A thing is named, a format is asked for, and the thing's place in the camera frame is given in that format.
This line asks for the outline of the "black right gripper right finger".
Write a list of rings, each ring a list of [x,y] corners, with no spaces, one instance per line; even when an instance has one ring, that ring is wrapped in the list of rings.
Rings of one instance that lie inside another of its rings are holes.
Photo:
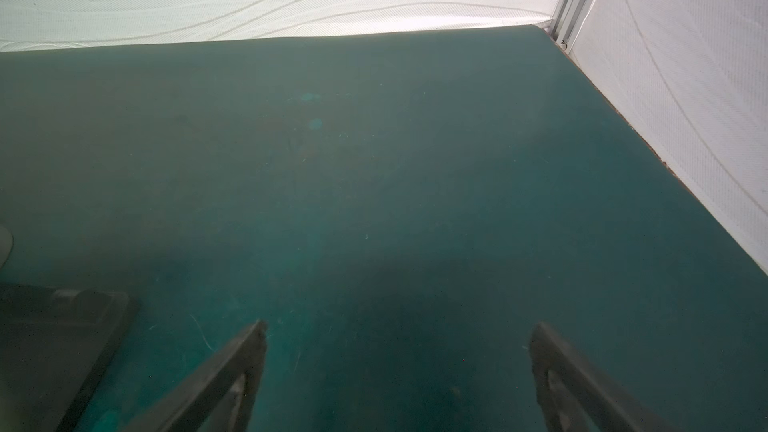
[[[536,400],[549,431],[673,431],[546,322],[531,333]]]

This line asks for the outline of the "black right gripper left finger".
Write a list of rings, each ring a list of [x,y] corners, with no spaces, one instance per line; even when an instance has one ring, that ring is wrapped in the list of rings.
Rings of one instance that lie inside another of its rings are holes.
[[[126,431],[245,431],[264,371],[268,325],[244,327]]]

